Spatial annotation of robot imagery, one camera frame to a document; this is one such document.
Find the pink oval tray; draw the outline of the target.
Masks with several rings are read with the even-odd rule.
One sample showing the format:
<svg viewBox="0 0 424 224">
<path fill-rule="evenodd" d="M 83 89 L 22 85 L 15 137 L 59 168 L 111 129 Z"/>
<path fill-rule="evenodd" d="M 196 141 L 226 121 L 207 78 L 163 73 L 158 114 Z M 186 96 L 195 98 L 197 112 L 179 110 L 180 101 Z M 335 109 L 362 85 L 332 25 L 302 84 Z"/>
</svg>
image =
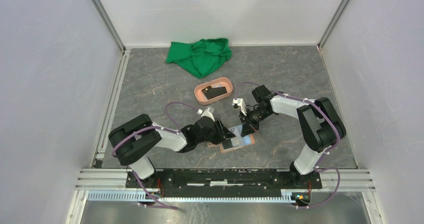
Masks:
<svg viewBox="0 0 424 224">
<path fill-rule="evenodd" d="M 226 77 L 220 77 L 195 87 L 194 95 L 201 105 L 209 105 L 232 94 L 233 85 Z"/>
</svg>

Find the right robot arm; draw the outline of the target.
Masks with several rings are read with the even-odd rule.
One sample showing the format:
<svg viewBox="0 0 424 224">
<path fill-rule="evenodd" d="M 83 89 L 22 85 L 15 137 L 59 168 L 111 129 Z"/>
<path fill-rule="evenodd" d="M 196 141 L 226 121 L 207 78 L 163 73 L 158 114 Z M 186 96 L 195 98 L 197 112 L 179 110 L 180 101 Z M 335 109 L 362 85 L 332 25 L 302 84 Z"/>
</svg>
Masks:
<svg viewBox="0 0 424 224">
<path fill-rule="evenodd" d="M 317 172 L 324 154 L 346 136 L 346 128 L 332 102 L 326 98 L 299 98 L 258 85 L 252 95 L 256 105 L 248 108 L 244 99 L 235 97 L 232 106 L 239 109 L 242 136 L 256 133 L 260 122 L 271 115 L 287 115 L 299 121 L 305 145 L 298 158 L 290 164 L 285 182 L 301 188 Z"/>
</svg>

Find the brown leather card holder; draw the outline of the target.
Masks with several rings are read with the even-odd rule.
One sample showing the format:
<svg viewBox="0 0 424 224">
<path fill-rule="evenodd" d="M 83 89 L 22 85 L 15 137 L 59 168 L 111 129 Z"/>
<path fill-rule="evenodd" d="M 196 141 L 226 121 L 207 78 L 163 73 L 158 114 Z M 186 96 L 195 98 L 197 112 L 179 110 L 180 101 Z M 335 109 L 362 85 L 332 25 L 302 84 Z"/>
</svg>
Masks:
<svg viewBox="0 0 424 224">
<path fill-rule="evenodd" d="M 244 137 L 241 136 L 242 125 L 231 127 L 229 130 L 236 135 L 235 138 L 231 138 L 220 144 L 212 144 L 209 142 L 207 143 L 207 147 L 219 147 L 221 153 L 227 153 L 255 144 L 255 139 L 252 134 L 246 135 Z"/>
</svg>

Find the black card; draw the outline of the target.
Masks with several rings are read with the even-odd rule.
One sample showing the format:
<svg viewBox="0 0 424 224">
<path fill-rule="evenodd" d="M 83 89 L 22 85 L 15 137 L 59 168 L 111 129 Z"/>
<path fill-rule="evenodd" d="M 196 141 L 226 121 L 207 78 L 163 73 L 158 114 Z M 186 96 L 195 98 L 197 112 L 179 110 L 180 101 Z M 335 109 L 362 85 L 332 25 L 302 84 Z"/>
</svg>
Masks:
<svg viewBox="0 0 424 224">
<path fill-rule="evenodd" d="M 228 93 L 224 86 L 220 86 L 220 87 L 207 86 L 201 91 L 208 100 Z"/>
</svg>

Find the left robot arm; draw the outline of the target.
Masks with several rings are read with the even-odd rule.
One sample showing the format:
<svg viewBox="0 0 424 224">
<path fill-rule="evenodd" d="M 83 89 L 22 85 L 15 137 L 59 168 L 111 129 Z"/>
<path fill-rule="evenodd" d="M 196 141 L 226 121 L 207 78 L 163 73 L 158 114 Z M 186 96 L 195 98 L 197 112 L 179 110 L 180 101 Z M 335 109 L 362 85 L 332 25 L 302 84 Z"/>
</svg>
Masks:
<svg viewBox="0 0 424 224">
<path fill-rule="evenodd" d="M 186 153 L 201 143 L 220 144 L 235 137 L 218 118 L 203 115 L 194 124 L 173 130 L 153 122 L 147 114 L 115 128 L 108 135 L 113 157 L 120 165 L 129 166 L 137 174 L 139 183 L 147 188 L 157 182 L 155 168 L 148 158 L 153 147 Z"/>
</svg>

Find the white magstripe card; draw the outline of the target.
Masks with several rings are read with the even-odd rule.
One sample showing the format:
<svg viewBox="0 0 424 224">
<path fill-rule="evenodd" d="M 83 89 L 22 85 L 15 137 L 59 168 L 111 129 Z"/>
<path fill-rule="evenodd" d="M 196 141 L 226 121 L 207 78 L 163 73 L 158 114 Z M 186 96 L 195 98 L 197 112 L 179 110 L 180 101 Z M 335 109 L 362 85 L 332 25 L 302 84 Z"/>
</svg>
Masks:
<svg viewBox="0 0 424 224">
<path fill-rule="evenodd" d="M 235 135 L 234 138 L 230 139 L 232 146 L 242 146 L 242 145 L 244 145 L 244 139 L 241 136 L 242 135 L 241 134 L 242 133 L 241 132 L 242 126 L 241 125 L 234 126 L 234 127 L 231 127 L 229 130 L 231 131 L 231 133 L 233 133 Z"/>
</svg>

